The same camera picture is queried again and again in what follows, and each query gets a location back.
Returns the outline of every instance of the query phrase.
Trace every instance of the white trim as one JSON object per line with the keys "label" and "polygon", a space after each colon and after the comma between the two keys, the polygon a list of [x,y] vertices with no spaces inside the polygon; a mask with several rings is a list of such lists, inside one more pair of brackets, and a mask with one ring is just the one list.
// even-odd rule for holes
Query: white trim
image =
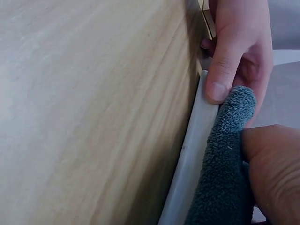
{"label": "white trim", "polygon": [[203,70],[195,97],[187,133],[159,225],[182,225],[192,203],[200,177],[206,140],[215,121],[218,105],[204,97],[207,71]]}

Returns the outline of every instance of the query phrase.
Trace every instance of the cloth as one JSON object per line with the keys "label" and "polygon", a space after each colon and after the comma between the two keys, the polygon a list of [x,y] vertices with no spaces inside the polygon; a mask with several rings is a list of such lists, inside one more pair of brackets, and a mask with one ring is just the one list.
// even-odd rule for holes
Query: cloth
{"label": "cloth", "polygon": [[252,90],[237,86],[221,106],[207,140],[201,176],[185,225],[251,224],[255,200],[240,135],[253,117],[255,104]]}

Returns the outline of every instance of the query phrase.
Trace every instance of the wooden board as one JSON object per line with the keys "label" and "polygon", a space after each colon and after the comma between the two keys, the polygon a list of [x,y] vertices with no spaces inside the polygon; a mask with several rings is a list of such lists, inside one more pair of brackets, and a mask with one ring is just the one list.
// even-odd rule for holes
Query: wooden board
{"label": "wooden board", "polygon": [[1,224],[155,224],[208,35],[198,2],[10,0],[0,18]]}

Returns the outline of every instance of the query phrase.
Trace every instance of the fingernail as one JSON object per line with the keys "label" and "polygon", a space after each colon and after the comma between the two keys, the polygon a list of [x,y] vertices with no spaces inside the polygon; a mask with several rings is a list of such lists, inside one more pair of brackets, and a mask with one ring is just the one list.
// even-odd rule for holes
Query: fingernail
{"label": "fingernail", "polygon": [[223,102],[228,95],[228,89],[220,83],[212,83],[209,86],[208,96],[216,101]]}
{"label": "fingernail", "polygon": [[205,50],[208,49],[207,47],[203,46],[202,44],[200,45],[200,47]]}
{"label": "fingernail", "polygon": [[210,41],[207,40],[207,39],[204,39],[201,44],[200,44],[200,47],[203,48],[203,49],[208,49],[209,48],[209,44],[210,44]]}

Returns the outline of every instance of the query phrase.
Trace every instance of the hand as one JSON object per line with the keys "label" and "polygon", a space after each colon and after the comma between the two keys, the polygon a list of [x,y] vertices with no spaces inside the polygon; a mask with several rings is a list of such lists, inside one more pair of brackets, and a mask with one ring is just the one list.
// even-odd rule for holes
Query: hand
{"label": "hand", "polygon": [[300,224],[300,131],[273,125],[246,129],[243,148],[256,203],[272,224]]}
{"label": "hand", "polygon": [[206,95],[222,103],[232,86],[253,89],[257,107],[263,103],[273,68],[270,16],[267,0],[209,0],[217,38],[203,40],[213,55]]}

